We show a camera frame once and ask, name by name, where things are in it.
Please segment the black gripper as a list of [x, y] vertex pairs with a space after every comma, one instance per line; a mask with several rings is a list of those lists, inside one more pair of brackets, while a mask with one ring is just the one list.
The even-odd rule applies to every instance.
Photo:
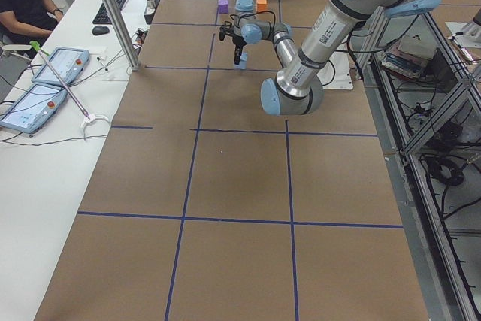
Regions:
[[232, 42], [235, 45], [234, 49], [234, 64], [239, 65], [241, 62], [241, 47], [245, 46], [245, 40], [240, 33], [240, 29], [233, 26], [231, 28]]

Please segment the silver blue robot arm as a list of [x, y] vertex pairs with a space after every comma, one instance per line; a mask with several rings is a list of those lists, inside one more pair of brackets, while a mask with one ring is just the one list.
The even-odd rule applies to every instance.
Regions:
[[261, 86], [262, 108], [269, 115], [304, 115], [319, 108], [323, 85], [318, 78], [332, 53], [359, 24], [382, 7], [386, 17], [423, 14], [435, 9], [441, 0], [328, 0], [309, 35], [295, 46], [289, 27], [281, 22], [256, 18], [253, 0], [237, 0], [233, 23], [224, 24], [219, 36], [231, 36], [234, 61], [242, 49], [261, 40], [270, 41], [282, 65], [274, 78]]

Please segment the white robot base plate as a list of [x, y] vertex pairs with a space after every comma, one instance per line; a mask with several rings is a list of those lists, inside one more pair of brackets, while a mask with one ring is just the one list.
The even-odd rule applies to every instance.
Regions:
[[353, 90], [348, 55], [334, 52], [329, 62], [319, 72], [319, 79], [327, 89]]

